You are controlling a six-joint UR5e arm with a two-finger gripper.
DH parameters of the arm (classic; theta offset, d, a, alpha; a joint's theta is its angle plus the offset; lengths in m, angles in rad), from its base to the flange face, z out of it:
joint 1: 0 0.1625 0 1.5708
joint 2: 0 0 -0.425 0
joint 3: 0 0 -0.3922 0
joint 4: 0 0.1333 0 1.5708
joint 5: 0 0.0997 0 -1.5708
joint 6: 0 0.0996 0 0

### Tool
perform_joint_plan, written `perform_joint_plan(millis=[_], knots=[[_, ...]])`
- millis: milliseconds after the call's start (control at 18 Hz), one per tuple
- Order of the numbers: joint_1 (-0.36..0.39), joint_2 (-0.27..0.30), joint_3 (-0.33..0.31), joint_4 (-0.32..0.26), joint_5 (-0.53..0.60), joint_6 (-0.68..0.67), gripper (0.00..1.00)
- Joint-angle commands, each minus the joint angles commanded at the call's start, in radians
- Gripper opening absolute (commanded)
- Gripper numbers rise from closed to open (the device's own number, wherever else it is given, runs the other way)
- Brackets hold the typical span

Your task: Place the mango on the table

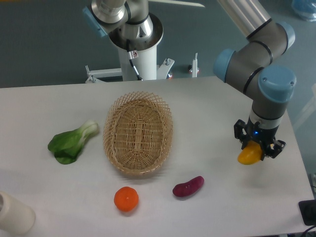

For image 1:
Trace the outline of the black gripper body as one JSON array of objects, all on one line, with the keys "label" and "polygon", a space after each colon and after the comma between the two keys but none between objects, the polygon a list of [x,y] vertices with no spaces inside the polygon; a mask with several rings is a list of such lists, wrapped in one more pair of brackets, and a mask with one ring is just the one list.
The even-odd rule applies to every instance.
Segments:
[{"label": "black gripper body", "polygon": [[261,128],[260,124],[255,124],[249,118],[245,127],[245,132],[250,140],[260,144],[262,143],[264,146],[270,145],[275,140],[275,135],[278,129],[278,126],[271,129]]}]

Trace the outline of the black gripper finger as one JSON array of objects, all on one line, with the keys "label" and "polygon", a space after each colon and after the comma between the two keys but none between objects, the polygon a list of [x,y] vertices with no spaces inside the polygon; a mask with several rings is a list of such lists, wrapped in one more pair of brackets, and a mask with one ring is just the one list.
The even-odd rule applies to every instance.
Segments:
[{"label": "black gripper finger", "polygon": [[234,137],[241,142],[242,150],[249,142],[249,135],[246,133],[246,127],[247,124],[240,119],[234,124]]},{"label": "black gripper finger", "polygon": [[261,160],[264,160],[266,157],[276,158],[285,148],[286,142],[282,140],[273,140],[271,144],[266,142],[261,142]]}]

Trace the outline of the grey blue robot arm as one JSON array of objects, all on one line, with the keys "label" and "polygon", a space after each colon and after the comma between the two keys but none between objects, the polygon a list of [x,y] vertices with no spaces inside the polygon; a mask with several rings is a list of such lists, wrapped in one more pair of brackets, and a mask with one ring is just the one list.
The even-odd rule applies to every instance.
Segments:
[{"label": "grey blue robot arm", "polygon": [[294,29],[275,22],[257,0],[222,0],[220,5],[248,41],[239,51],[223,50],[213,65],[219,79],[252,100],[248,120],[235,123],[234,136],[255,161],[276,158],[286,145],[276,133],[296,76],[274,61],[295,42]]}]

